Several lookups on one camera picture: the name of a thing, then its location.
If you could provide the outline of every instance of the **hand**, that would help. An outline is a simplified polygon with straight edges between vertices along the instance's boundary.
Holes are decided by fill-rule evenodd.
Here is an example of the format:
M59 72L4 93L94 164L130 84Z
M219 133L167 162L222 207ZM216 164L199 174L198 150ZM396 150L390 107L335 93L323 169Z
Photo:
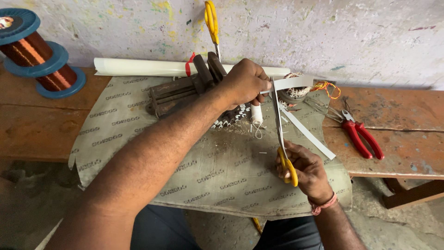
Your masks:
M228 109L234 109L249 101L258 106L264 101L264 96L268 95L261 95L259 92L270 89L271 83L261 66L244 58L231 69L218 87L229 98Z
M317 154L301 145L296 145L284 139L288 159L296 170L298 186L301 191L316 205L323 205L333 196L333 190L328 183L322 159ZM282 170L281 159L276 158L279 177L290 177L289 170Z

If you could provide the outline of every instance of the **yellow scissor handle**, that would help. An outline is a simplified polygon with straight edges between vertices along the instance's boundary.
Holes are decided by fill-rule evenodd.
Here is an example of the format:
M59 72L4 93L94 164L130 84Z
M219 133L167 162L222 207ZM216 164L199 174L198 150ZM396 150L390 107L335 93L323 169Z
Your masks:
M277 154L281 158L282 170L285 171L286 169L288 169L290 171L291 179L284 177L284 182L285 183L291 182L291 184L296 187L297 186L297 174L296 174L296 170L293 167L293 164L291 164L291 161L289 159L285 159L284 150L282 149L282 147L279 147L277 149Z
M215 44L219 44L218 18L216 16L216 8L212 1L205 1L205 23L210 31L211 40Z

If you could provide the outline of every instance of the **red tape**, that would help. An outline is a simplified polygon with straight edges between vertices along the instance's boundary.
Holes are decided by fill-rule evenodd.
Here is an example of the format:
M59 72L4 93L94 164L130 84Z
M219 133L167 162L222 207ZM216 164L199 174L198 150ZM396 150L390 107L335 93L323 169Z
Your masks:
M191 70L190 70L190 62L193 62L193 59L195 57L195 53L193 52L193 54L191 55L190 59L188 60L188 62L185 63L185 73L187 76L191 76Z

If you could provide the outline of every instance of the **yellow scissors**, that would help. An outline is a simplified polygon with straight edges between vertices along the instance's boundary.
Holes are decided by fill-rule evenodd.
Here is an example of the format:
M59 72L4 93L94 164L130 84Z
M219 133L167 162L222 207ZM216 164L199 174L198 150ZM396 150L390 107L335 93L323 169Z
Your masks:
M216 55L221 60L221 54L219 52L219 37L218 37L218 19L216 16L216 8L212 1L205 1L205 23L210 31L211 40L216 48Z
M279 145L280 147L277 149L277 153L279 154L279 157L281 158L281 165L282 165L282 170L285 172L285 170L289 170L290 171L290 178L285 178L284 177L284 182L285 183L290 183L293 186L297 186L297 174L296 174L296 170L293 167L293 164L291 163L291 161L288 159L287 157L287 152L285 152L284 150L284 136L282 134L282 124L281 124L281 115L280 115L280 111L279 111L279 101L278 101L278 93L274 88L274 80L273 77L270 77L271 79L271 85L272 85L272 92L273 92L273 107L274 107L274 112L276 114L276 128L277 128L277 138L279 140Z

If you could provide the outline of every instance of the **white thread spool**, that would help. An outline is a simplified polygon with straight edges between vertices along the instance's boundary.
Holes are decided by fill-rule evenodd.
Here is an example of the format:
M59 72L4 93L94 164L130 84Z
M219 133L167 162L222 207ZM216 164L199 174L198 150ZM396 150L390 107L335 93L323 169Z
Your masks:
M253 104L251 105L251 118L253 124L256 125L259 125L263 122L261 105L259 106L254 106Z

